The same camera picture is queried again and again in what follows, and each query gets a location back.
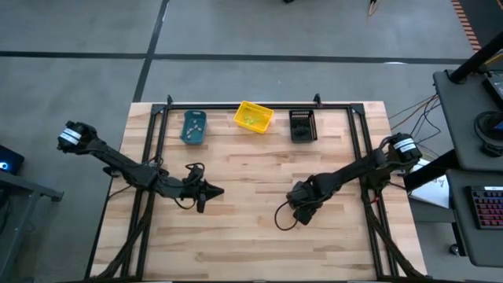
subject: blue container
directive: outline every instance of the blue container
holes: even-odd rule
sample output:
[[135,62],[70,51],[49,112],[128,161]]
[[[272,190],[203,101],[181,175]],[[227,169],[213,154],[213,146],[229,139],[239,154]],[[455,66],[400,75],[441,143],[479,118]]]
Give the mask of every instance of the blue container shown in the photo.
[[187,145],[201,145],[206,134],[206,113],[189,110],[185,113],[180,139]]

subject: yellow basket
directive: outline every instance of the yellow basket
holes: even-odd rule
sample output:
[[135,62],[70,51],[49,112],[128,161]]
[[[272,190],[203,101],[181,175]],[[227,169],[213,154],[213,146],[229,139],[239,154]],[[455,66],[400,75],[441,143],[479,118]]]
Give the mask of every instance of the yellow basket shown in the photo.
[[263,134],[273,119],[273,114],[271,109],[243,101],[234,115],[234,122],[243,128]]

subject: keyboard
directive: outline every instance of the keyboard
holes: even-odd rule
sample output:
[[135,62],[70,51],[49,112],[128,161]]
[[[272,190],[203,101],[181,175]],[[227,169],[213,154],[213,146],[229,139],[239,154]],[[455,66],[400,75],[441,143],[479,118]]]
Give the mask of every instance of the keyboard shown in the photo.
[[469,188],[477,227],[503,230],[503,187],[471,186]]

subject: gray floor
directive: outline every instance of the gray floor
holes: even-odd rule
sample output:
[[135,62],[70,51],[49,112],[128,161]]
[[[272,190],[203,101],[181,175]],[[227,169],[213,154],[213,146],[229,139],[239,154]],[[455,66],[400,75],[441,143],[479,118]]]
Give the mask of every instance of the gray floor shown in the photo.
[[[157,53],[466,58],[472,53],[450,0],[171,0]],[[0,50],[144,53],[161,0],[0,0]],[[110,179],[91,157],[64,155],[56,137],[67,120],[97,127],[118,147],[143,60],[0,57],[0,144],[26,156],[25,178],[65,191],[44,200],[17,265],[37,282],[83,277]],[[388,115],[434,94],[439,64],[153,61],[142,101],[385,101]],[[442,133],[424,144],[451,149]],[[402,118],[395,118],[396,124]],[[408,132],[415,119],[397,130]],[[433,130],[424,125],[418,138]],[[502,281],[503,271],[446,253],[448,226],[417,225],[428,273]]]

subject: butcher block tabletop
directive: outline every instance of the butcher block tabletop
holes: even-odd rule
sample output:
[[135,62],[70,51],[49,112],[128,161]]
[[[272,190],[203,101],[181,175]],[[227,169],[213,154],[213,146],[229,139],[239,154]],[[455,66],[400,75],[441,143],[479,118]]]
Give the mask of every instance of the butcher block tabletop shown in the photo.
[[[384,103],[362,103],[376,147],[391,133]],[[137,162],[141,161],[151,106],[133,103],[130,107],[120,152]],[[182,210],[172,199],[156,196],[144,280],[375,279],[358,180],[347,183],[327,200],[308,226],[298,223],[284,232],[274,225],[274,212],[286,201],[285,194],[297,181],[336,171],[354,161],[345,110],[314,110],[318,140],[309,144],[292,143],[288,110],[274,110],[265,134],[238,127],[233,121],[236,110],[204,111],[207,129],[202,145],[183,143],[180,134],[185,110],[169,111],[162,168],[169,170],[171,176],[186,178],[189,171],[185,165],[202,162],[206,166],[204,177],[225,193],[209,200],[203,214],[195,208]],[[151,157],[159,133],[158,119]],[[355,119],[359,126],[358,116]],[[364,149],[360,127],[358,136]],[[392,176],[392,181],[402,184],[396,176]],[[125,186],[124,180],[117,178],[110,193]],[[135,189],[129,189],[108,202],[91,276],[102,272],[124,244],[134,194]],[[388,186],[383,195],[391,237],[415,268],[426,274],[406,192]],[[189,206],[192,201],[182,204]],[[278,222],[285,227],[293,224],[288,206],[280,210]],[[133,252],[131,274],[136,267],[139,243],[138,240]],[[384,273],[389,274],[382,242],[380,254]]]

